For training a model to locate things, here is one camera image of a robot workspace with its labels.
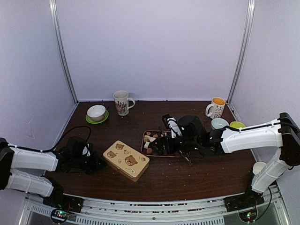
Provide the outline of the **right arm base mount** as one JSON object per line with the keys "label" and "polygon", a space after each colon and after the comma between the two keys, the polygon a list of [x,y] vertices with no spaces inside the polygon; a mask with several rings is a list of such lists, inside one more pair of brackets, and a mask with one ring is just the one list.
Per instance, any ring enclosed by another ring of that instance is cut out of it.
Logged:
{"label": "right arm base mount", "polygon": [[263,204],[264,202],[265,201],[264,201],[263,197],[254,199],[251,197],[244,197],[243,195],[226,197],[224,199],[224,203],[225,203],[227,212],[243,210],[243,209],[247,209],[247,208],[253,208],[259,204]]}

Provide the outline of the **metal tongs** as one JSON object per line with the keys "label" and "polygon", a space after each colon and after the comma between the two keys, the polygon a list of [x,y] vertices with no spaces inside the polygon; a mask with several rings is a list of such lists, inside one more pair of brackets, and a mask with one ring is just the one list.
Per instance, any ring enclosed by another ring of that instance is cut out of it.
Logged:
{"label": "metal tongs", "polygon": [[166,126],[169,129],[169,134],[165,130],[160,130],[162,136],[157,140],[157,154],[163,156],[165,154],[182,157],[191,166],[193,160],[191,159],[190,152],[186,150],[186,140],[181,134],[180,129],[175,130],[173,127]]}

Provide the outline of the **white cup near arm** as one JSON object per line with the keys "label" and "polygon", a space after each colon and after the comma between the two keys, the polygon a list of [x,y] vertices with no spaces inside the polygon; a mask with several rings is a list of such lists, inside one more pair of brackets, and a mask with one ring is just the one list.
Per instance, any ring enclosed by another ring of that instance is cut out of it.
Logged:
{"label": "white cup near arm", "polygon": [[257,175],[267,164],[263,161],[258,161],[253,165],[252,173]]}

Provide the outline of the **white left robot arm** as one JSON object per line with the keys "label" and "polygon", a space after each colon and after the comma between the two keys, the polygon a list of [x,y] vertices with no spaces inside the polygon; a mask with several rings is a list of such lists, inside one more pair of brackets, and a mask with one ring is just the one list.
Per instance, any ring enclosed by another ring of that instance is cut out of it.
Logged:
{"label": "white left robot arm", "polygon": [[93,149],[93,144],[80,137],[70,137],[60,149],[35,150],[0,140],[0,188],[36,194],[46,203],[63,208],[68,203],[63,187],[43,172],[91,174],[106,163]]}

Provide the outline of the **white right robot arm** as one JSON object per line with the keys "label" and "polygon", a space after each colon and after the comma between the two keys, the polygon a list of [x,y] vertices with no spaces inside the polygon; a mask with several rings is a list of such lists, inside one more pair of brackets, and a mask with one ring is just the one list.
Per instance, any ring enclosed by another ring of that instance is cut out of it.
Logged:
{"label": "white right robot arm", "polygon": [[286,170],[300,164],[300,129],[285,112],[278,119],[264,124],[244,128],[225,126],[209,132],[200,119],[192,115],[176,120],[166,114],[162,121],[171,133],[158,137],[150,143],[150,147],[160,156],[177,152],[190,165],[192,151],[203,156],[217,156],[239,150],[277,147],[272,159],[253,173],[250,187],[239,196],[240,203],[245,207],[256,202]]}

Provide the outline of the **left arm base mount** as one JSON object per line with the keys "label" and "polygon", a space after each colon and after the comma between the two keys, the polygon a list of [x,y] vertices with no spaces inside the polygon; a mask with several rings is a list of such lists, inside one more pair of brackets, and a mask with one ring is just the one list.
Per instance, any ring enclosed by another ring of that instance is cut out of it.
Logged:
{"label": "left arm base mount", "polygon": [[62,200],[54,200],[50,197],[42,197],[43,204],[57,208],[67,212],[80,213],[83,207],[84,199],[69,195],[63,195]]}

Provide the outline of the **bear print tin lid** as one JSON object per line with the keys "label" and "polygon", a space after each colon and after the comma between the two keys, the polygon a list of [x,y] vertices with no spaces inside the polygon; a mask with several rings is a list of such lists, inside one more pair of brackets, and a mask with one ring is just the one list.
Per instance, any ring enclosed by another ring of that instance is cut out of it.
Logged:
{"label": "bear print tin lid", "polygon": [[134,182],[139,180],[150,162],[147,156],[119,140],[103,152],[103,157],[110,167]]}

